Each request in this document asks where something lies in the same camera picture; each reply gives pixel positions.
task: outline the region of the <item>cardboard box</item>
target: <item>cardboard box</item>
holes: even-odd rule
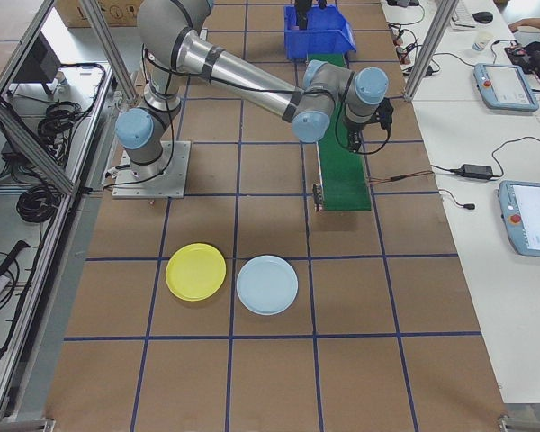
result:
[[[98,0],[111,27],[135,27],[143,0]],[[56,10],[67,27],[90,27],[78,0],[58,0]]]

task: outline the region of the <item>blue plastic bin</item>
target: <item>blue plastic bin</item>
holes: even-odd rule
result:
[[[352,28],[333,5],[308,11],[308,30],[296,27],[296,9],[284,7],[284,46],[289,60],[306,59],[308,54],[346,54],[356,52]]]

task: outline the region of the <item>blue cap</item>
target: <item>blue cap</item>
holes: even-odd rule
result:
[[[321,140],[330,125],[330,118],[320,111],[301,112],[292,121],[292,131],[302,142]]]
[[[154,122],[150,114],[134,108],[120,114],[116,121],[116,135],[128,150],[144,147],[154,132]]]
[[[386,96],[388,77],[378,67],[366,68],[356,76],[354,89],[362,102],[377,105]]]
[[[325,61],[320,60],[312,60],[308,64],[308,66],[306,67],[306,73],[304,74],[304,80],[302,81],[303,89],[310,87],[310,84],[312,82],[312,79],[314,79],[316,72],[318,72],[318,69],[320,69],[322,65],[325,64]]]

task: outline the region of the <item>plate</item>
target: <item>plate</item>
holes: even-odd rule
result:
[[[184,246],[172,255],[166,267],[166,284],[179,299],[198,302],[216,293],[226,277],[226,262],[220,251],[205,243]]]
[[[298,277],[294,269],[278,256],[262,255],[248,261],[237,280],[240,301],[259,315],[275,315],[294,302]]]

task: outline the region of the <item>metal mounting plate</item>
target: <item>metal mounting plate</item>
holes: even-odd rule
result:
[[[145,183],[115,186],[112,190],[112,197],[116,199],[184,198],[191,146],[190,141],[176,141],[172,161],[163,175]],[[172,151],[172,141],[162,141],[162,147],[164,147],[166,154],[169,155]],[[121,165],[129,163],[130,158],[124,152]],[[129,169],[119,171],[116,177],[117,185],[138,181],[139,179]]]

